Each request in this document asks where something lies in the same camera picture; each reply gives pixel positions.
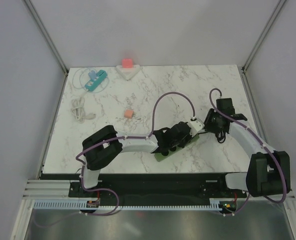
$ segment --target gray wall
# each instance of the gray wall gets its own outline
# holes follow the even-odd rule
[[[248,71],[269,142],[291,160],[296,196],[296,0],[290,0]]]
[[[21,0],[0,0],[0,240],[7,240],[36,174],[64,81]]]
[[[32,0],[65,64],[242,65],[278,0]]]

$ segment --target white cable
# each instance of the white cable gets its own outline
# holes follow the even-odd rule
[[[84,111],[84,107],[83,107],[84,106],[84,95],[87,92],[88,91],[85,91],[79,98],[73,99],[71,101],[71,104],[72,104],[72,108],[71,108],[72,115],[80,123],[83,123],[84,122],[84,119],[90,120],[90,119],[94,119],[96,117],[96,115],[94,113],[90,113],[90,114],[86,115],[86,113]]]

